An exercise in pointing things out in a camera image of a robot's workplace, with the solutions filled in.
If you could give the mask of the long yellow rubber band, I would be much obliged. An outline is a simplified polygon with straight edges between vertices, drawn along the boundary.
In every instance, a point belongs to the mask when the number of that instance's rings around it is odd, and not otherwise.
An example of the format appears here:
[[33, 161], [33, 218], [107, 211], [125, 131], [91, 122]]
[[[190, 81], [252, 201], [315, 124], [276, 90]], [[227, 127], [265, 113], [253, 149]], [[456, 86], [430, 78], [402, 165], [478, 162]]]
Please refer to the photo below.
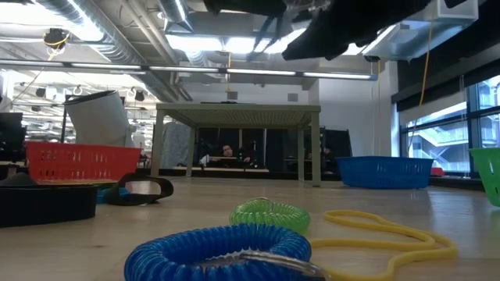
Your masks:
[[357, 247], [398, 252], [397, 255], [388, 260], [385, 271], [379, 275], [353, 275], [338, 270], [326, 269], [325, 272], [331, 281], [393, 281], [396, 270], [403, 265], [418, 261], [458, 257], [456, 244], [448, 238], [430, 231], [403, 226], [372, 213], [353, 210], [331, 210], [323, 214], [323, 219], [342, 226], [399, 234], [416, 239], [415, 243], [343, 238], [310, 240], [313, 249], [321, 247]]

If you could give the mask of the pale green metal riser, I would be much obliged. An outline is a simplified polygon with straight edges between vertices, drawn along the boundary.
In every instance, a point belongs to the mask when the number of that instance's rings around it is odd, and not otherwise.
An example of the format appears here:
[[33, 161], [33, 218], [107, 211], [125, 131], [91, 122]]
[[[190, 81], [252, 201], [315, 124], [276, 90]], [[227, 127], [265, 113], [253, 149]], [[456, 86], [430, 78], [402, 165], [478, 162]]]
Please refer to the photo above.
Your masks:
[[321, 185], [320, 112], [318, 105], [167, 104], [156, 105], [151, 176], [158, 176], [163, 152], [163, 120], [169, 116], [190, 128], [186, 176], [194, 160], [195, 134], [201, 128], [287, 129], [298, 134], [298, 180], [304, 181], [304, 131], [311, 128], [312, 185]]

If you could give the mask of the yellow green crayon box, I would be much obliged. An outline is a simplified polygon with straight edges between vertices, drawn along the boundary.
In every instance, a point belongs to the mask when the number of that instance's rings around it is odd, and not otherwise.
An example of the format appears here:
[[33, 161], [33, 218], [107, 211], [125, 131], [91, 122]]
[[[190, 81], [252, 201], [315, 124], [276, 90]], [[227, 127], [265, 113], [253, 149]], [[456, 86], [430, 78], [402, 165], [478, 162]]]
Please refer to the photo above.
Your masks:
[[76, 186], [76, 185], [102, 185], [102, 184], [114, 184], [117, 180], [37, 180], [39, 185], [52, 185], [52, 186]]

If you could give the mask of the person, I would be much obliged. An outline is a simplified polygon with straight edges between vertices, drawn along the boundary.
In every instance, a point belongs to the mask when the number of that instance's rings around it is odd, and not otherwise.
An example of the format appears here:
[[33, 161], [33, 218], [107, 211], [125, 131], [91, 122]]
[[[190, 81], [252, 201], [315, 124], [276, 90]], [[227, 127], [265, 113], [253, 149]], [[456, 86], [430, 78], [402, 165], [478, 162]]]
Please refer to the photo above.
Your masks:
[[252, 154], [245, 151], [234, 152], [229, 144], [222, 146], [222, 154], [217, 156], [205, 155], [202, 156], [198, 164], [208, 168], [225, 168], [225, 169], [240, 169], [245, 166], [250, 166], [252, 162]]

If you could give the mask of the wide black rubber band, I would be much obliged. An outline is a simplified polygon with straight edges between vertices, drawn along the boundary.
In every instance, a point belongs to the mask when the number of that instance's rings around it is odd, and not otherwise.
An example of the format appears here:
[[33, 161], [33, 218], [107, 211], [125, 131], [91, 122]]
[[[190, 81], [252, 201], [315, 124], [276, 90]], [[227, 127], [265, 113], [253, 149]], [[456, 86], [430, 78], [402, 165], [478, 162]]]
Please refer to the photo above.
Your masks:
[[[160, 192], [159, 194], [134, 194], [130, 192], [127, 194], [120, 193], [121, 188], [124, 188], [127, 183], [132, 182], [157, 183], [159, 185]], [[159, 199], [171, 196], [173, 192], [173, 184], [167, 179], [137, 173], [127, 173], [123, 175], [121, 179], [112, 187], [103, 190], [101, 195], [103, 202], [108, 205], [136, 206], [153, 204]]]

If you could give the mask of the silver rectangular duct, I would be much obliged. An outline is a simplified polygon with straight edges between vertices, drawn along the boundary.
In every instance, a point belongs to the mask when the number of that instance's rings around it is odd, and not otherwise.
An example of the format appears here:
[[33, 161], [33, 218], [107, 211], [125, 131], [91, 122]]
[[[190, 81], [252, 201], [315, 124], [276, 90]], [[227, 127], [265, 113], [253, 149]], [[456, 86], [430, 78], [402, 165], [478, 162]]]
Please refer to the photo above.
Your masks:
[[332, 0], [282, 52], [286, 60], [358, 55], [411, 60], [479, 18], [478, 0]]

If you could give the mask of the white cylinder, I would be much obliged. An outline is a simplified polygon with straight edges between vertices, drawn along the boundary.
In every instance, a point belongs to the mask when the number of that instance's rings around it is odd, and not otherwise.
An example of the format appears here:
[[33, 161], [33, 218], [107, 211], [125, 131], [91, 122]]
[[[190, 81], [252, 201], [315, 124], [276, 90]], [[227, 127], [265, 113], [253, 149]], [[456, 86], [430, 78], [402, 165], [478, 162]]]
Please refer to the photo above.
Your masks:
[[117, 91], [101, 91], [64, 103], [77, 144], [133, 147], [132, 129]]

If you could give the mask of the black monitor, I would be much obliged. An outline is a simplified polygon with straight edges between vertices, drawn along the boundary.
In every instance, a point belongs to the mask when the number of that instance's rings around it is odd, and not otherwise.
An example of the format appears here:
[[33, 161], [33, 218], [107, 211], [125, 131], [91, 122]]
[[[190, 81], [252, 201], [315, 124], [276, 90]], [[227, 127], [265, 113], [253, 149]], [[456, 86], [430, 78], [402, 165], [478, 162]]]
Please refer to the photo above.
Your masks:
[[18, 162], [26, 158], [26, 128], [20, 112], [0, 112], [0, 162]]

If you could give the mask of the silver spiral duct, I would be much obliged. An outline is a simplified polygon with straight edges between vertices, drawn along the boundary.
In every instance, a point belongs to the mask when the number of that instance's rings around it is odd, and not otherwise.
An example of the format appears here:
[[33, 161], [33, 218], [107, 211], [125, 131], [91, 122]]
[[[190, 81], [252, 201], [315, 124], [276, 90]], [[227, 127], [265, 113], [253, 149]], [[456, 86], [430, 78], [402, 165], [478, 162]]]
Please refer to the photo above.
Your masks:
[[[124, 65], [145, 65], [146, 60], [125, 38], [119, 29], [94, 3], [93, 0], [34, 0], [48, 11], [72, 23], [72, 33], [79, 39], [91, 44], [96, 52], [108, 61]], [[178, 102], [180, 98], [188, 101], [181, 91], [152, 72], [129, 74], [142, 82], [160, 101]]]

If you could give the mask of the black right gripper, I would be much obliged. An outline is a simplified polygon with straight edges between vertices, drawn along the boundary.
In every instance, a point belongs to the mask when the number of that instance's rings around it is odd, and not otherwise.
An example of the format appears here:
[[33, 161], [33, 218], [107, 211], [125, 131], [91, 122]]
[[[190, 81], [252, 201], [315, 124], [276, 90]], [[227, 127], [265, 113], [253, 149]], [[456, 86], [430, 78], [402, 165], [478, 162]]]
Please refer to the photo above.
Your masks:
[[203, 0], [207, 10], [218, 15], [222, 10], [260, 16], [282, 16], [287, 9], [282, 0]]

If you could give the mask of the blue coil keychain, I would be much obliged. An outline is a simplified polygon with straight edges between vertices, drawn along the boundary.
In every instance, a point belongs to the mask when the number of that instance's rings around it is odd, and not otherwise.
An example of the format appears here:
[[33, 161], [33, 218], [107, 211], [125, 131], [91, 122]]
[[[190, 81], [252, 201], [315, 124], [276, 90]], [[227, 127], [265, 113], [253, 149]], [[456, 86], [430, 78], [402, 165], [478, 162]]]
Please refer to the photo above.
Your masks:
[[128, 256], [126, 281], [302, 281], [299, 271], [265, 261], [229, 265], [201, 263], [212, 258], [254, 250], [309, 261], [312, 247], [291, 229], [237, 224], [195, 229], [160, 237], [137, 246]]

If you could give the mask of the red plastic basket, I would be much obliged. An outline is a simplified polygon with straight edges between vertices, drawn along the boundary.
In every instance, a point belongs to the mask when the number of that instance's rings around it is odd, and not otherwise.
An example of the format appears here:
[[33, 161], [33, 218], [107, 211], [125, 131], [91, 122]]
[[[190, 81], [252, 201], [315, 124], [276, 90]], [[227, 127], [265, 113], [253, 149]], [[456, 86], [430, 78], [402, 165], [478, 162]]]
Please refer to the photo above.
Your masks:
[[141, 149], [28, 141], [29, 174], [39, 182], [119, 180], [133, 173]]

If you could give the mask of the green plastic basket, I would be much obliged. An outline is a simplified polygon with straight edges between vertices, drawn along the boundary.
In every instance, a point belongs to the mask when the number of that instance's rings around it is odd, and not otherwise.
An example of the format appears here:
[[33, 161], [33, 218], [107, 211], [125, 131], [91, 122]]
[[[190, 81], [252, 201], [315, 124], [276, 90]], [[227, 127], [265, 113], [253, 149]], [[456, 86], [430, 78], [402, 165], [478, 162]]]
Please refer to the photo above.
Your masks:
[[470, 154], [487, 199], [493, 206], [500, 207], [500, 148], [472, 148]]

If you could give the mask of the long ceiling light bar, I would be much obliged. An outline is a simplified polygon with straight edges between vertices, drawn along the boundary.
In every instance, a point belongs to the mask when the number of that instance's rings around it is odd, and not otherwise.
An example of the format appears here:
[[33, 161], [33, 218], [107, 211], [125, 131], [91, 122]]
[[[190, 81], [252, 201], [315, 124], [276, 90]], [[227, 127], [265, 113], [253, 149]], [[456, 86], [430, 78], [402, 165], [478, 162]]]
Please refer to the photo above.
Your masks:
[[30, 68], [57, 68], [57, 69], [94, 69], [122, 71], [125, 73], [144, 74], [146, 72], [170, 73], [203, 73], [203, 74], [238, 74], [257, 76], [284, 76], [297, 78], [317, 78], [331, 80], [370, 80], [375, 81], [378, 75], [361, 73], [322, 73], [312, 71], [290, 71], [269, 69], [242, 69], [230, 67], [197, 67], [197, 66], [150, 66], [150, 65], [124, 65], [113, 63], [94, 62], [53, 62], [43, 60], [0, 59], [0, 66], [21, 66]]

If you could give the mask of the green coil keychain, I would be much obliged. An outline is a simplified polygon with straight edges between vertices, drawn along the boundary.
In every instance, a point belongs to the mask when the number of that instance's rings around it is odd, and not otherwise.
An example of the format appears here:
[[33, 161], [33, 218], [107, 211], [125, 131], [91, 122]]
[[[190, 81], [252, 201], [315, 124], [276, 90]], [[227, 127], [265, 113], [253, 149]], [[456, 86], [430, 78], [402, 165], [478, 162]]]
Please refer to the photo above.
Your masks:
[[231, 212], [229, 221], [230, 224], [264, 223], [305, 234], [311, 218], [303, 208], [257, 197], [237, 205]]

